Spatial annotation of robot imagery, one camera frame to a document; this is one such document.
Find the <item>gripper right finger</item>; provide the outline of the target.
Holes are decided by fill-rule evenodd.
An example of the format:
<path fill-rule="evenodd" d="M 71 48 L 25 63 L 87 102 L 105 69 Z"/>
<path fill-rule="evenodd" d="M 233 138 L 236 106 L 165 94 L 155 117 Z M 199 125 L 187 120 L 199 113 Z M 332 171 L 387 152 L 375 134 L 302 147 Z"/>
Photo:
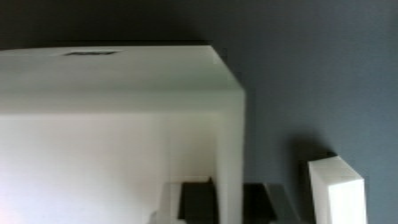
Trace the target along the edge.
<path fill-rule="evenodd" d="M 243 184 L 243 224 L 307 224 L 299 218 L 281 184 Z"/>

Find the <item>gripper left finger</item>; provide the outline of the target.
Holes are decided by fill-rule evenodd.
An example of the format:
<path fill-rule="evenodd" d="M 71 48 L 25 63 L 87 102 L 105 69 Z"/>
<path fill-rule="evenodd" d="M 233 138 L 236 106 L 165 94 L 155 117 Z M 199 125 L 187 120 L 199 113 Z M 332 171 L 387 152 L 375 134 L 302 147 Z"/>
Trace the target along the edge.
<path fill-rule="evenodd" d="M 185 182 L 181 185 L 178 219 L 187 224 L 219 224 L 219 201 L 215 183 Z"/>

